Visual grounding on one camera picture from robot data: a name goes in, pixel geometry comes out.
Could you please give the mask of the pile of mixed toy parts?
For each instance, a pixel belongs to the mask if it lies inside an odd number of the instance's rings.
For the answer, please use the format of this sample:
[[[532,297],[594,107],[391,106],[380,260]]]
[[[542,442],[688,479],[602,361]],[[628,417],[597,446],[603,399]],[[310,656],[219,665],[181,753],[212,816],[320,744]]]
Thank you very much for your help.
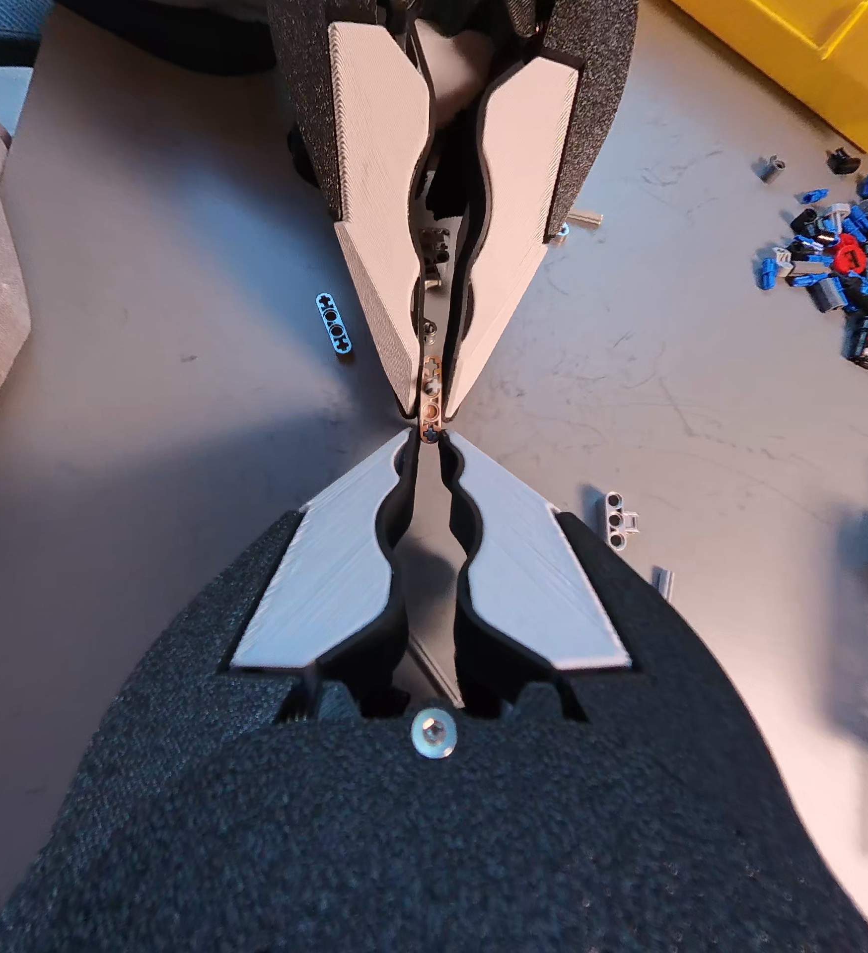
[[[753,277],[763,292],[784,284],[805,292],[822,315],[839,317],[843,358],[868,371],[868,171],[851,176],[849,199],[833,200],[829,188],[796,195],[790,238],[761,250]]]

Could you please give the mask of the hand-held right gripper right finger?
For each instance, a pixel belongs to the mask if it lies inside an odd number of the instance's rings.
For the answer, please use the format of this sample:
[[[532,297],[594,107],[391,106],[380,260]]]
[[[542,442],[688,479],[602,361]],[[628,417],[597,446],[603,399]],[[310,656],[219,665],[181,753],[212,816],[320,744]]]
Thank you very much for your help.
[[[631,656],[565,531],[562,513],[455,432],[439,441],[449,528],[464,551],[454,661],[467,711],[499,711],[552,684],[578,711],[569,677],[631,669]]]

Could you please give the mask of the yellow plastic bin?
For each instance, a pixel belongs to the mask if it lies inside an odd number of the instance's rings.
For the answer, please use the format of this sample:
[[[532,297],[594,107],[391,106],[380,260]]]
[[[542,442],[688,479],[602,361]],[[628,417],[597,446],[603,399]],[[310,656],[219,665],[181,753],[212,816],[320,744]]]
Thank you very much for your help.
[[[676,4],[868,152],[868,1]]]

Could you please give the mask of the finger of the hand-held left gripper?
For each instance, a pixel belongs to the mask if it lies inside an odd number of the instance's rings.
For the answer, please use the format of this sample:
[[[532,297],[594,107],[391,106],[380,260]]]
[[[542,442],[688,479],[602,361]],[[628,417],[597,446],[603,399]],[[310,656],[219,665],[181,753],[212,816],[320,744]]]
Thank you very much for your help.
[[[416,413],[421,258],[410,201],[431,134],[427,79],[382,27],[335,22],[328,45],[341,183],[336,235],[402,413]]]
[[[459,255],[453,346],[443,353],[442,411],[451,419],[481,374],[547,251],[547,222],[579,71],[545,56],[511,68],[480,106],[475,143],[483,223]]]

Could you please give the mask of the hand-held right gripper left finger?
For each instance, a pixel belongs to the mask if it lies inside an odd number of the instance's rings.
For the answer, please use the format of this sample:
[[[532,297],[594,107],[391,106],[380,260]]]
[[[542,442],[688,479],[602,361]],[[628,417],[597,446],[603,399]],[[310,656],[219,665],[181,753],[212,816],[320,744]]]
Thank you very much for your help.
[[[393,551],[413,515],[419,449],[404,429],[302,508],[232,669],[312,673],[357,700],[390,685],[408,639]]]

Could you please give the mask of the grey bracket toy connector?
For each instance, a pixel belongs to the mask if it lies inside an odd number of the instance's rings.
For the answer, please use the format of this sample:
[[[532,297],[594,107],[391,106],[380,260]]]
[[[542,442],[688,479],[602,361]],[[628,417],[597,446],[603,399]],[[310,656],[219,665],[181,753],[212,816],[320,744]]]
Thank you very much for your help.
[[[604,495],[603,513],[607,544],[615,552],[625,550],[630,538],[640,533],[639,515],[626,508],[624,496],[616,491]]]

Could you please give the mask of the grey desk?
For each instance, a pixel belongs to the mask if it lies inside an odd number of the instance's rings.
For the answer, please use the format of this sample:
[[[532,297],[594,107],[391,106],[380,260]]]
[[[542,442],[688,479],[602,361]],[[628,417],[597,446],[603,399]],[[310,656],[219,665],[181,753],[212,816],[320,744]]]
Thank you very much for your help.
[[[154,639],[405,424],[276,89],[47,22],[2,182],[33,329],[0,393],[0,909]],[[643,2],[578,202],[605,222],[547,253],[454,425],[563,509],[627,496],[625,559],[674,573],[868,918],[868,372],[753,277],[798,193],[850,193],[840,146]]]

